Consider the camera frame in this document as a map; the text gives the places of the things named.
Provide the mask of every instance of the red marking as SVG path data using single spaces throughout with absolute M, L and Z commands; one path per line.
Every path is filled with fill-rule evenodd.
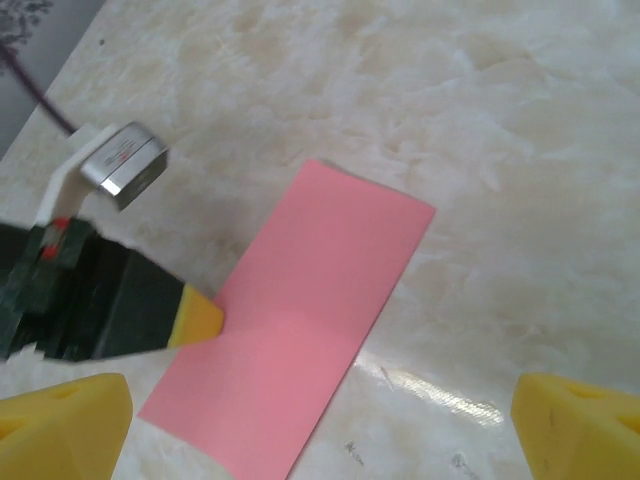
M 42 260 L 53 260 L 58 255 L 58 247 L 53 245 L 48 245 L 42 249 L 42 255 L 40 258 Z
M 71 219 L 68 217 L 56 218 L 53 222 L 51 222 L 54 227 L 59 230 L 66 230 L 69 224 L 71 223 Z

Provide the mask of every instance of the black cable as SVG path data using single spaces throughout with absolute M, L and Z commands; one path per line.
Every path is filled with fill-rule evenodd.
M 73 133 L 76 131 L 75 127 L 71 123 L 69 123 L 66 118 L 64 118 L 64 116 L 56 109 L 54 105 L 51 104 L 51 102 L 49 102 L 49 100 L 47 100 L 47 97 L 44 95 L 44 93 L 38 88 L 33 80 L 31 80 L 22 65 L 20 65 L 18 60 L 2 42 L 0 42 L 0 58 L 4 60 L 4 62 L 13 71 L 16 77 L 18 77 L 18 80 L 20 80 L 22 86 L 24 86 L 31 97 L 33 97 L 33 99 L 37 103 L 39 103 L 42 108 L 44 108 L 44 110 L 49 114 L 53 121 L 56 122 L 58 126 L 66 132 L 67 135 L 73 135 Z

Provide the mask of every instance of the yellow foam block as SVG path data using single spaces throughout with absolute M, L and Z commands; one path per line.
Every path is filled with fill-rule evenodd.
M 132 414 L 119 374 L 0 400 L 0 479 L 110 479 Z
M 536 480 L 640 479 L 640 397 L 525 374 L 511 416 Z
M 167 345 L 178 347 L 213 338 L 220 333 L 223 324 L 222 310 L 192 286 L 185 285 Z

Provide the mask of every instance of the pink sticky note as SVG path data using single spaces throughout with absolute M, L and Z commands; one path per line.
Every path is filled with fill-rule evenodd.
M 140 416 L 236 480 L 283 480 L 435 210 L 308 161 L 216 297 L 217 339 L 184 348 Z

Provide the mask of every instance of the white marble countertop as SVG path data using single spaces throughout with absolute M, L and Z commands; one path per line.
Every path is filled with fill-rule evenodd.
M 638 42 L 634 0 L 108 0 L 50 94 L 172 145 L 129 209 L 83 214 L 207 293 L 307 157 L 436 206 L 291 478 L 517 480 L 521 372 L 640 392 Z M 0 162 L 5 221 L 32 222 L 67 153 L 34 114 Z M 0 391 L 118 371 L 139 408 L 173 355 L 23 352 Z M 229 477 L 134 419 L 115 478 Z

